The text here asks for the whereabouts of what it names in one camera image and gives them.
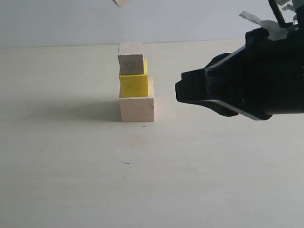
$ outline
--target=robotic arm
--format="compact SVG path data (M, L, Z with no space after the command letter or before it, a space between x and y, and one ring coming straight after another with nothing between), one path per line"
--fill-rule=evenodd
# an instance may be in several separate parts
M304 0L292 1L297 24L286 23L279 8L290 0L268 1L287 38L273 41L265 28L247 32L239 50L181 74L175 85L178 102L253 120L304 113Z

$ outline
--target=stacked blocks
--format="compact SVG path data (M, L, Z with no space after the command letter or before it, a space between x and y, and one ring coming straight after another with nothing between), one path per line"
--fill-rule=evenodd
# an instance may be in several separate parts
M153 78L143 58L143 43L120 43L119 106L123 122L154 121Z

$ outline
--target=table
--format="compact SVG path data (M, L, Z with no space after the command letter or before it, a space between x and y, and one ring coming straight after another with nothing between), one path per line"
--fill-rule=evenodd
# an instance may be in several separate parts
M175 99L243 44L144 44L154 123L120 122L117 45L0 49L0 227L302 228L304 115Z

